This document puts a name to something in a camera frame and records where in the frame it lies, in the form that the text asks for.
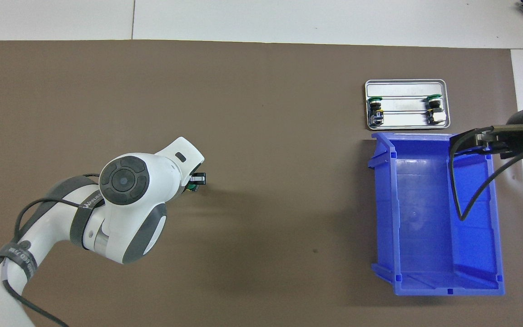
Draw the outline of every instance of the blue container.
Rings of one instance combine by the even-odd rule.
[[[459,221],[448,171],[450,136],[372,135],[378,241],[372,270],[397,295],[505,294],[495,185]],[[458,157],[454,171],[463,209],[493,173],[492,157]]]

